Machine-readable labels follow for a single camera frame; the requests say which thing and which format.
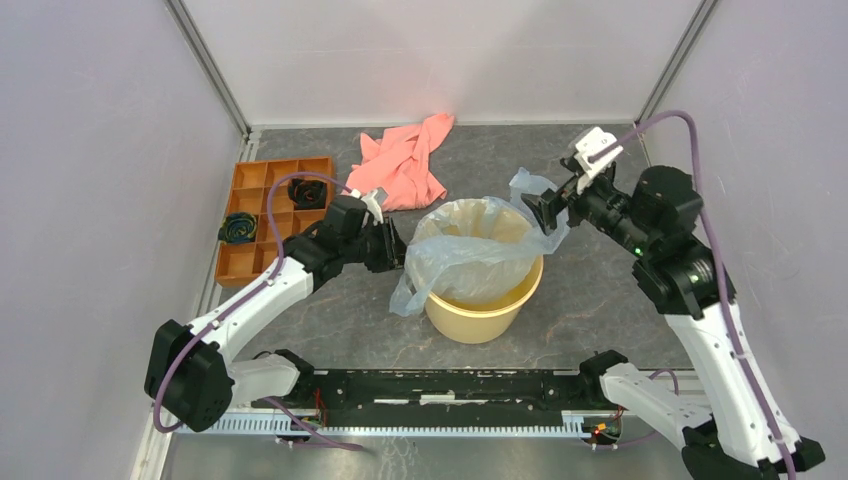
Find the blue plastic trash bag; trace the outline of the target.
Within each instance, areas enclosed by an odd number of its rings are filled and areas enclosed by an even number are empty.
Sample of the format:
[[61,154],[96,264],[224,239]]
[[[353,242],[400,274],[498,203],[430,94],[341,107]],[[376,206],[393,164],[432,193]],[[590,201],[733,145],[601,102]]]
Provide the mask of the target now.
[[509,181],[508,200],[458,199],[425,215],[408,245],[389,311],[403,317],[419,314],[431,294],[471,305],[503,297],[569,232],[562,212],[558,227],[545,234],[521,199],[553,188],[547,178],[520,168]]

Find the yellow trash bin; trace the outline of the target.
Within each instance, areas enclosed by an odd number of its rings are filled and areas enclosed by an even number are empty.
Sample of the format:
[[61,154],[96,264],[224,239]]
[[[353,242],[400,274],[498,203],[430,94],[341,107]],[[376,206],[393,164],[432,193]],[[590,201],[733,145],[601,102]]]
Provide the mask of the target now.
[[451,340],[465,344],[491,341],[509,328],[535,292],[541,280],[542,267],[540,256],[527,276],[498,300],[471,305],[431,294],[423,310],[436,329]]

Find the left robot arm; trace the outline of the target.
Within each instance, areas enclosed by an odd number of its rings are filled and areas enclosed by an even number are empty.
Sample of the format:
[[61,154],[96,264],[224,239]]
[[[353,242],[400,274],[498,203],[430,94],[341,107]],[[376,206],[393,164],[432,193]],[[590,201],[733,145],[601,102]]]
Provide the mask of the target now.
[[311,368],[291,353],[239,361],[237,354],[272,320],[337,277],[348,264],[372,273],[403,266],[406,245],[382,211],[381,188],[332,200],[322,220],[277,243],[282,252],[251,283],[221,306],[156,331],[144,390],[153,400],[154,426],[168,411],[179,426],[202,432],[232,405],[266,397],[290,407],[314,394]]

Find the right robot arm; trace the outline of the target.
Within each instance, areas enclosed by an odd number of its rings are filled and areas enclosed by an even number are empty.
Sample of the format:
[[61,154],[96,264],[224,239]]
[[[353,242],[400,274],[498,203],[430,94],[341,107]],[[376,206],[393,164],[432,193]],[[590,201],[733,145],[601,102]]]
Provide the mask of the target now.
[[679,450],[695,479],[794,478],[824,462],[822,445],[799,435],[767,392],[733,286],[695,236],[703,201],[689,174],[650,167],[632,194],[602,174],[584,189],[570,179],[521,200],[545,233],[566,213],[569,225],[587,222],[634,256],[639,289],[675,332],[709,401],[686,402],[609,350],[580,366],[585,405],[611,402],[632,412]]

